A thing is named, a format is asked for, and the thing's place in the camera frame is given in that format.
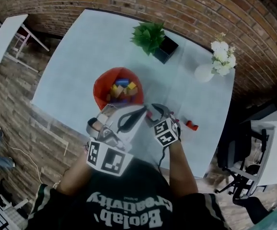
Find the black t-shirt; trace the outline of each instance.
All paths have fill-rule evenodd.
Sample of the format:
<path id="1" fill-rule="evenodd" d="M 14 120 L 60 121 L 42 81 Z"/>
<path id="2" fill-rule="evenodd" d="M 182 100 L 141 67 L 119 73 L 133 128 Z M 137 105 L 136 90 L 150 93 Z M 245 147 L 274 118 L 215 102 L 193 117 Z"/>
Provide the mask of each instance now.
<path id="1" fill-rule="evenodd" d="M 135 159 L 120 177 L 94 172 L 75 197 L 41 185 L 26 229 L 201 228 L 202 220 L 216 229 L 228 228 L 214 195 L 174 199 L 160 173 Z"/>

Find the green plant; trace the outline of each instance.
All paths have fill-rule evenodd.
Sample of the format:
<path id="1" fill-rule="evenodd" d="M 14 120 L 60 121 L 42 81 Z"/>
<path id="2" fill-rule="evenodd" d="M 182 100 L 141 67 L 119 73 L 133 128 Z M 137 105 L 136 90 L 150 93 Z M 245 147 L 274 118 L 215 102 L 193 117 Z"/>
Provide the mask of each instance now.
<path id="1" fill-rule="evenodd" d="M 154 54 L 164 40 L 163 24 L 139 23 L 134 29 L 131 42 L 142 47 L 147 55 Z"/>

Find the blue block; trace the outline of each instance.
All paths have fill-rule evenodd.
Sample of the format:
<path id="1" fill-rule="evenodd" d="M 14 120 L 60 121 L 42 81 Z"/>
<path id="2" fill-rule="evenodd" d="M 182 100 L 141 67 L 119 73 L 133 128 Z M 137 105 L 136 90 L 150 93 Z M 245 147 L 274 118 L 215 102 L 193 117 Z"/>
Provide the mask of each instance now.
<path id="1" fill-rule="evenodd" d="M 129 79 L 117 79 L 115 81 L 116 86 L 120 85 L 122 87 L 127 87 L 129 85 Z"/>

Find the black square pot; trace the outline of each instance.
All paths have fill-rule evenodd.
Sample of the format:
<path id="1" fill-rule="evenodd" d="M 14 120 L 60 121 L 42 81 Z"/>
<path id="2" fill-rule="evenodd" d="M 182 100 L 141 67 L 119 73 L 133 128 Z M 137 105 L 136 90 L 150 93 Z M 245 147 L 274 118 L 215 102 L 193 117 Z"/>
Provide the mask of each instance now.
<path id="1" fill-rule="evenodd" d="M 160 62 L 165 64 L 166 61 L 173 55 L 174 51 L 177 49 L 178 44 L 175 43 L 168 36 L 164 36 L 164 40 L 160 47 L 156 49 L 153 56 L 155 56 Z"/>

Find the white cable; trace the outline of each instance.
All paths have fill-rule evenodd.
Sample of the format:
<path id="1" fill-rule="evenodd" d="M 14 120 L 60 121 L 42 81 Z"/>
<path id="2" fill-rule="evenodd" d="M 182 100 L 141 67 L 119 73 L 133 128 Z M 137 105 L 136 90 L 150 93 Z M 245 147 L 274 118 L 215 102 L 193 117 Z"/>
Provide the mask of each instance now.
<path id="1" fill-rule="evenodd" d="M 59 183 L 60 183 L 60 181 L 59 181 L 59 182 L 57 182 L 57 183 L 54 183 L 54 184 L 53 184 L 53 188 L 54 188 L 54 189 L 56 189 L 56 186 L 58 186 L 58 185 L 59 185 Z"/>
<path id="2" fill-rule="evenodd" d="M 259 157 L 258 157 L 258 159 L 257 159 L 256 162 L 254 162 L 254 158 L 255 158 L 255 156 L 257 155 L 257 152 L 258 152 L 258 151 L 261 152 L 261 147 L 262 147 L 262 144 L 260 144 L 260 146 L 259 146 L 259 148 L 257 149 L 257 151 L 255 151 L 255 154 L 254 154 L 254 157 L 253 157 L 253 163 L 254 163 L 254 164 L 258 163 L 258 161 L 259 161 L 260 155 L 259 155 Z"/>
<path id="3" fill-rule="evenodd" d="M 5 141 L 5 139 L 4 139 L 3 137 L 2 137 L 2 139 L 3 139 L 3 141 L 5 142 L 5 144 L 6 144 L 9 148 L 11 148 L 11 149 L 13 149 L 13 150 L 21 151 L 24 155 L 26 155 L 26 156 L 29 157 L 29 159 L 32 161 L 33 164 L 35 164 L 35 166 L 36 166 L 36 168 L 37 168 L 37 174 L 38 174 L 38 179 L 39 179 L 39 181 L 40 181 L 41 183 L 43 183 L 42 180 L 41 180 L 41 176 L 40 176 L 40 173 L 39 173 L 38 166 L 37 166 L 37 164 L 33 161 L 33 159 L 31 159 L 31 157 L 30 157 L 28 154 L 26 154 L 24 151 L 22 151 L 21 149 L 11 147 L 11 146 Z"/>

